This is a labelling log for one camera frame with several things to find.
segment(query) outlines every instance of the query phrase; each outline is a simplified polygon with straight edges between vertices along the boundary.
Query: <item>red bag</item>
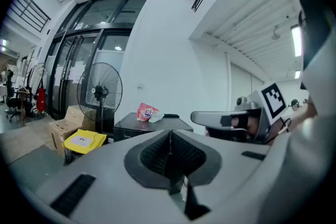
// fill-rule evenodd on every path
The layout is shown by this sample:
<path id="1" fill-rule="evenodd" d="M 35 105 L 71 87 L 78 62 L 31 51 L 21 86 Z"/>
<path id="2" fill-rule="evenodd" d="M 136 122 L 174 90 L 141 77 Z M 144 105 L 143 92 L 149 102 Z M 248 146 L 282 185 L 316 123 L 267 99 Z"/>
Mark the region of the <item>red bag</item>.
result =
<path id="1" fill-rule="evenodd" d="M 36 108 L 41 112 L 46 111 L 46 93 L 44 92 L 43 87 L 39 88 L 38 90 Z"/>

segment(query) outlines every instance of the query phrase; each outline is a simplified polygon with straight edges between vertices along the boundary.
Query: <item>fluorescent light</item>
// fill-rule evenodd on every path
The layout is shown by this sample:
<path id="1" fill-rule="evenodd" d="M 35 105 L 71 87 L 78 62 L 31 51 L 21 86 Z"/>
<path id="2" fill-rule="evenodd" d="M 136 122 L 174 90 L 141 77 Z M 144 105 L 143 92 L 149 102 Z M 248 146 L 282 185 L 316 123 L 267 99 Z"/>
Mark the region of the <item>fluorescent light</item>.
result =
<path id="1" fill-rule="evenodd" d="M 293 41 L 294 41 L 294 49 L 295 49 L 295 57 L 302 55 L 302 37 L 301 37 L 301 28 L 299 26 L 291 27 Z"/>
<path id="2" fill-rule="evenodd" d="M 295 71 L 295 78 L 298 79 L 300 77 L 301 71 Z"/>

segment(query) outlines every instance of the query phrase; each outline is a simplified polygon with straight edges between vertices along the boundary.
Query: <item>ceiling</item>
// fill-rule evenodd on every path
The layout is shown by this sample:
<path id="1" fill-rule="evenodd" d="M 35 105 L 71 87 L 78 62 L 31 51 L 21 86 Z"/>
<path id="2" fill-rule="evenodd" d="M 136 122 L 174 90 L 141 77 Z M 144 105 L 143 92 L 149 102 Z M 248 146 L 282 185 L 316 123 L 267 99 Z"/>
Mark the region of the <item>ceiling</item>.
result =
<path id="1" fill-rule="evenodd" d="M 294 79 L 302 67 L 290 27 L 298 23 L 299 0 L 234 0 L 207 33 L 234 47 L 271 79 Z"/>
<path id="2" fill-rule="evenodd" d="M 20 55 L 23 55 L 26 51 L 29 51 L 31 47 L 34 46 L 4 25 L 2 25 L 0 28 L 0 39 L 6 39 L 6 48 L 18 52 Z"/>

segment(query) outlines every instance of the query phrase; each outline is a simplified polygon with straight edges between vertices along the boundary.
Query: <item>floor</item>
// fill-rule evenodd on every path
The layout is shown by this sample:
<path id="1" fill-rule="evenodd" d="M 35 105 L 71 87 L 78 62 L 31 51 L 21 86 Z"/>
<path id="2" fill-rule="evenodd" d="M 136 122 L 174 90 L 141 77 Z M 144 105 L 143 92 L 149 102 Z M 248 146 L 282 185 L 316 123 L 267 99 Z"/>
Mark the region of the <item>floor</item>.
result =
<path id="1" fill-rule="evenodd" d="M 9 117 L 12 116 L 11 114 L 8 115 L 6 118 L 7 113 L 5 110 L 8 109 L 8 106 L 5 104 L 0 104 L 0 133 L 4 133 L 10 130 L 14 130 L 17 128 L 21 128 L 21 116 L 17 115 L 12 118 L 12 122 L 9 121 Z M 34 118 L 25 118 L 25 122 L 30 122 L 35 120 Z"/>
<path id="2" fill-rule="evenodd" d="M 64 168 L 63 158 L 56 153 L 48 133 L 51 117 L 6 118 L 8 107 L 0 105 L 0 148 L 16 183 L 35 192 L 51 176 Z"/>

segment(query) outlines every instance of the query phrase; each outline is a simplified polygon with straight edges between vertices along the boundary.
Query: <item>red snack bag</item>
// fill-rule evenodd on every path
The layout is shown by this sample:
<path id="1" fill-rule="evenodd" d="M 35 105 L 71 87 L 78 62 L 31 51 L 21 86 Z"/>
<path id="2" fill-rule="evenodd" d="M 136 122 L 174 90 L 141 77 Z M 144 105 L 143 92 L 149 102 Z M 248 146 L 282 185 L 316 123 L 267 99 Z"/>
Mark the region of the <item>red snack bag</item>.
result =
<path id="1" fill-rule="evenodd" d="M 155 109 L 154 107 L 147 105 L 145 103 L 141 103 L 138 111 L 137 111 L 137 117 L 136 120 L 138 121 L 147 121 L 151 118 L 153 113 L 158 112 L 158 109 Z"/>

